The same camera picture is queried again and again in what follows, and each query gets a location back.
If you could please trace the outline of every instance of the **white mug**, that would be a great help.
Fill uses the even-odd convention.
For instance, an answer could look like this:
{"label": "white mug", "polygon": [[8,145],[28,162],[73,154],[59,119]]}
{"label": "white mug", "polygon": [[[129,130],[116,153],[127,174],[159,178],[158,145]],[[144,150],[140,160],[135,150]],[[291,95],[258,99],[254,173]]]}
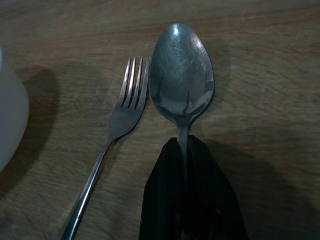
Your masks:
{"label": "white mug", "polygon": [[12,158],[29,116],[27,91],[0,47],[0,172]]}

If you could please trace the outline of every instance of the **wooden table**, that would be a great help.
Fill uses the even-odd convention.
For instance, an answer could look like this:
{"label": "wooden table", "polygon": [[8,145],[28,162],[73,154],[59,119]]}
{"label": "wooden table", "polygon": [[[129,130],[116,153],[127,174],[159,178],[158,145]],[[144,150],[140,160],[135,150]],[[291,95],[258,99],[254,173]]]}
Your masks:
{"label": "wooden table", "polygon": [[[191,133],[234,190],[251,240],[320,239],[320,3],[2,0],[0,42],[30,101],[0,173],[0,239],[55,239],[106,142],[128,56],[193,27],[216,95]],[[113,149],[77,240],[137,240],[144,185],[175,125],[148,101]]]}

